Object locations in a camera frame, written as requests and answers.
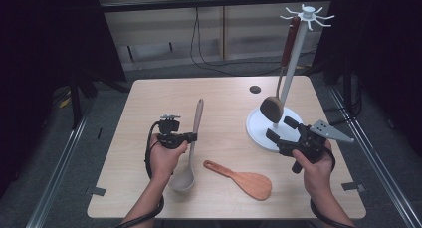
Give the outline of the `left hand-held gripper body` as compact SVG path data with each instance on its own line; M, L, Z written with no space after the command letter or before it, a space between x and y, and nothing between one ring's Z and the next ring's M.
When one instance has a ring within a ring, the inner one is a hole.
M178 134L180 122L177 120L178 115L164 114L158 122L159 134L158 141L168 149L175 149L181 145L183 141L188 140L188 134Z

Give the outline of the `person's right hand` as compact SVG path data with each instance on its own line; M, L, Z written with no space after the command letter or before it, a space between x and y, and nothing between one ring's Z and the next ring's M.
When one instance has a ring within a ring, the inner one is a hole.
M311 163L298 150L293 151L293 157L303 168L304 185L313 202L325 201L332 196L330 188L330 175L332 173L332 158L328 152L324 152L320 161Z

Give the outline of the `wooden rice paddle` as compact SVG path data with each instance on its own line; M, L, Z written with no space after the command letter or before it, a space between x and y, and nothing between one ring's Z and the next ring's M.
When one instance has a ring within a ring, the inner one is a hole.
M250 197L264 201L272 192L272 181L265 175L254 172L236 172L216 162L205 160L203 166L232 179Z

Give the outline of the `beige silicone ladle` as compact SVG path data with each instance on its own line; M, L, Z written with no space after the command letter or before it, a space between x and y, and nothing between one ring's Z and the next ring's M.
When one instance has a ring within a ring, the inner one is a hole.
M194 133L197 133L199 130L199 126L200 126L200 122L201 122L202 114L203 114L203 108L204 108L204 100L200 99L197 103L196 111L195 111L195 119L193 123ZM196 145L195 141L193 141L190 144L187 167L181 173L175 174L170 178L168 185L171 189L175 191L186 192L192 188L195 182L195 176L194 176L194 170L193 170L193 157L194 157L195 145Z

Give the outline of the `black metal stand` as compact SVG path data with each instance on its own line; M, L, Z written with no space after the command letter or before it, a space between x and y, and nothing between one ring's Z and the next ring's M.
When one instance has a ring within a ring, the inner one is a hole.
M108 79L105 76L101 76L93 71L82 69L71 70L69 76L69 88L71 92L71 102L73 110L72 129L76 129L83 119L80 102L80 93L83 93L87 98L95 98L98 94L98 90L94 85L94 81L101 82L121 93L129 92L128 87L120 85L117 82Z

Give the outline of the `person's left hand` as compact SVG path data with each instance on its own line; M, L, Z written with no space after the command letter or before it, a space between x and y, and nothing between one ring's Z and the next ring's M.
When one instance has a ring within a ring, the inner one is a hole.
M152 182L167 183L178 164L179 157L187 150L188 143L183 141L175 149L165 148L154 134L150 142L150 166Z

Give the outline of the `black horizontal bar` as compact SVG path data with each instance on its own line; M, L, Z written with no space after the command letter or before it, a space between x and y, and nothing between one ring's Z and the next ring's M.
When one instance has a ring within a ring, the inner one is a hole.
M109 3L109 4L102 4L101 9L105 13L111 13L111 12L149 11L149 10L164 10L164 9L185 9L185 8L243 6L243 5L300 3L300 2L319 2L319 1L330 1L330 0L170 0L170 1L142 2L142 3Z

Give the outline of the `white utensil rack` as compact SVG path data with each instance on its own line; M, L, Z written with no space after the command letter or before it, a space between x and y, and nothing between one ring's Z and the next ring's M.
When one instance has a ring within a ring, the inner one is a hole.
M334 18L334 15L323 17L320 16L318 13L322 10L322 7L316 9L313 6L302 5L302 10L299 12L292 11L287 8L287 11L291 13L291 16L285 17L283 19L289 20L291 22L291 18L294 16L299 16L301 18L301 24L294 42L294 46L292 49L290 62L288 68L285 70L282 83L281 83L281 102L284 104L284 111L281 120L278 123L272 123L267 118L263 116L260 111L260 107L252 110L246 119L246 131L249 138L260 148L271 151L271 152L278 152L277 146L271 142L269 139L266 138L266 131L267 129L272 130L275 132L281 139L287 141L297 141L300 137L299 132L296 129L292 129L287 126L283 119L286 116L290 116L295 118L297 121L301 121L302 119L299 117L297 113L292 111L291 109L286 107L286 102L288 98L288 94L290 91L290 87L293 83L293 78L296 70L296 66L299 60L299 56L305 41L307 31L311 31L313 29L313 24L318 24L321 27L326 27L326 24L320 21L329 20Z

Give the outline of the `metal floor rail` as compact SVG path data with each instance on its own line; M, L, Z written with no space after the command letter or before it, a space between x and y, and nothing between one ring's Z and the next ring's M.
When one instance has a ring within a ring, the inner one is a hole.
M80 140L80 137L84 131L86 123L87 117L84 115L81 120L77 123L77 125L72 129L72 132L54 169L54 172L40 200L38 201L26 225L26 228L43 228L45 220L58 193L60 183L63 180L66 169L72 158L74 150Z
M406 227L422 228L422 219L417 215L413 205L388 171L359 121L345 108L345 101L340 91L330 87L329 92Z

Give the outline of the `steel ladle with red-brown handle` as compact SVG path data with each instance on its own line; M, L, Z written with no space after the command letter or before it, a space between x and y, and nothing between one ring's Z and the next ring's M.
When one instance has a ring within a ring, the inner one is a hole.
M278 83L276 86L276 94L274 96L266 97L261 105L260 111L265 118L267 118L272 123L278 123L283 115L284 104L281 102L281 83L285 70L288 68L292 49L294 42L301 24L301 18L299 16L294 16L291 18L289 25L289 31L284 46L282 58L281 58L281 70L278 78Z

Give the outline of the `dark curtain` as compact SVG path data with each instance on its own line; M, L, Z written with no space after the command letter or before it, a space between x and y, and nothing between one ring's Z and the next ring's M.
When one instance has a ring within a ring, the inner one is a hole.
M355 72L422 157L422 0L330 0L314 63Z
M100 0L0 0L0 199L39 140L54 91L126 80Z

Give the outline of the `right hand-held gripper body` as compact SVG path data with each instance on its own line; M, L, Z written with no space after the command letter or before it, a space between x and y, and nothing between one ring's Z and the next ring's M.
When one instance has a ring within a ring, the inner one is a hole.
M320 161L322 154L326 151L332 158L332 168L335 168L335 158L331 151L325 146L328 139L353 143L354 139L347 136L340 130L331 126L323 120L318 120L313 125L299 123L296 128L299 132L297 141L287 141L280 139L277 144L279 154L292 157L293 151L300 151L311 163Z

